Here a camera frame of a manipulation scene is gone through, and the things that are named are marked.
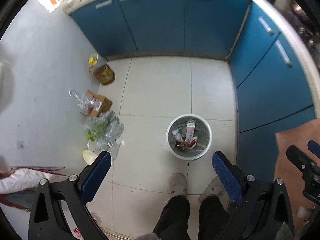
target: gray wall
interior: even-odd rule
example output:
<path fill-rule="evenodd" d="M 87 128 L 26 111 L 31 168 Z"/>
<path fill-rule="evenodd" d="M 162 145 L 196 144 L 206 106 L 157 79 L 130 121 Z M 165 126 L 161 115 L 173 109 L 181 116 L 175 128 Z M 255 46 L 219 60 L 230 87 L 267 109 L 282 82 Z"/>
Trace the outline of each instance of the gray wall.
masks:
<path fill-rule="evenodd" d="M 0 169 L 63 165 L 66 174 L 82 170 L 85 118 L 68 91 L 98 91 L 88 72 L 94 52 L 61 8 L 50 14 L 29 0 L 21 9 L 0 40 Z"/>

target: foot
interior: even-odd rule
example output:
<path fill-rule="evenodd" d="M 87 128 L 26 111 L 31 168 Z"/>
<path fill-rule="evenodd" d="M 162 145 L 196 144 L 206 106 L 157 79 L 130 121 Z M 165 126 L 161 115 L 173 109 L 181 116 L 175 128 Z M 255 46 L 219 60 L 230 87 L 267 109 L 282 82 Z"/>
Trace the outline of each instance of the foot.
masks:
<path fill-rule="evenodd" d="M 187 180 L 181 173 L 173 174 L 169 179 L 171 197 L 187 195 Z"/>
<path fill-rule="evenodd" d="M 224 189 L 220 179 L 216 176 L 210 183 L 210 185 L 206 188 L 206 190 L 199 197 L 198 201 L 201 203 L 206 197 L 215 195 L 220 197 L 223 194 L 226 194 L 226 190 Z"/>

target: trash can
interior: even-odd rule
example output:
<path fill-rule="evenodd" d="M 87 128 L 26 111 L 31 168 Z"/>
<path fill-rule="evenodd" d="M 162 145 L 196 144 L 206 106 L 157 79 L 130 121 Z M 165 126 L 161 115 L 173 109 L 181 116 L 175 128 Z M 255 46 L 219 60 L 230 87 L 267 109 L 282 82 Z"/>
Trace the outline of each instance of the trash can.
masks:
<path fill-rule="evenodd" d="M 180 130 L 182 136 L 186 133 L 187 124 L 195 123 L 194 136 L 197 136 L 196 145 L 191 148 L 176 146 L 176 138 L 172 134 L 173 130 Z M 208 122 L 196 114 L 183 114 L 175 118 L 167 128 L 166 142 L 169 151 L 182 160 L 196 160 L 202 157 L 210 148 L 212 143 L 212 132 Z"/>

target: leg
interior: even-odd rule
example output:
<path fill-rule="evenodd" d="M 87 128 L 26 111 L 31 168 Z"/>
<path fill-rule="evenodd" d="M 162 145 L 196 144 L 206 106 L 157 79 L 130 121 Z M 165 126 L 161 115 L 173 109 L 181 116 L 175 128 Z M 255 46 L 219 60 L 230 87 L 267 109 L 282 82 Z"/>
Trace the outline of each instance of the leg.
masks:
<path fill-rule="evenodd" d="M 216 177 L 200 196 L 198 240 L 213 240 L 228 222 L 230 216 L 218 198 L 222 194 L 226 194 L 225 189 Z"/>
<path fill-rule="evenodd" d="M 190 240 L 187 233 L 190 203 L 185 198 L 186 178 L 174 174 L 169 180 L 172 198 L 164 207 L 153 232 L 161 240 Z"/>

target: cabinet door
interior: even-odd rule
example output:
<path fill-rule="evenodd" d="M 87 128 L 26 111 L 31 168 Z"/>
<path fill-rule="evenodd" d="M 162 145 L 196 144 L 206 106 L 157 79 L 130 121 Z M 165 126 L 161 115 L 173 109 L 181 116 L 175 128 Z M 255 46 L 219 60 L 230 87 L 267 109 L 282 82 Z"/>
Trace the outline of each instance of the cabinet door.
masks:
<path fill-rule="evenodd" d="M 224 59 L 239 32 L 250 0 L 186 0 L 185 51 Z"/>
<path fill-rule="evenodd" d="M 240 132 L 313 104 L 304 73 L 282 34 L 236 92 Z"/>
<path fill-rule="evenodd" d="M 183 0 L 118 0 L 138 52 L 183 51 Z"/>
<path fill-rule="evenodd" d="M 267 53 L 278 34 L 279 29 L 273 21 L 253 3 L 239 40 L 229 58 L 236 88 Z"/>
<path fill-rule="evenodd" d="M 101 56 L 137 51 L 117 0 L 95 1 L 71 16 Z"/>
<path fill-rule="evenodd" d="M 239 134 L 237 165 L 245 175 L 273 182 L 278 147 L 275 133 L 292 129 L 315 118 L 313 106 L 277 122 Z"/>

